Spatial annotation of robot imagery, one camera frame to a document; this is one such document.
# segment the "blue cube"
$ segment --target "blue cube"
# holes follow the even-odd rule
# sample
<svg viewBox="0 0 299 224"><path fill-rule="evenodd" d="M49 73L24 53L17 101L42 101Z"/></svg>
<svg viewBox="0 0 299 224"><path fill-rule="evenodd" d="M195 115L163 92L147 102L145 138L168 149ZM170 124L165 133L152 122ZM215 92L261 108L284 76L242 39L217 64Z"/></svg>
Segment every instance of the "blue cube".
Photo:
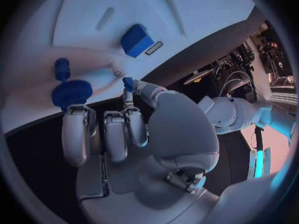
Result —
<svg viewBox="0 0 299 224"><path fill-rule="evenodd" d="M141 24L135 24L122 37L121 45L128 56L136 58L153 45L153 40Z"/></svg>

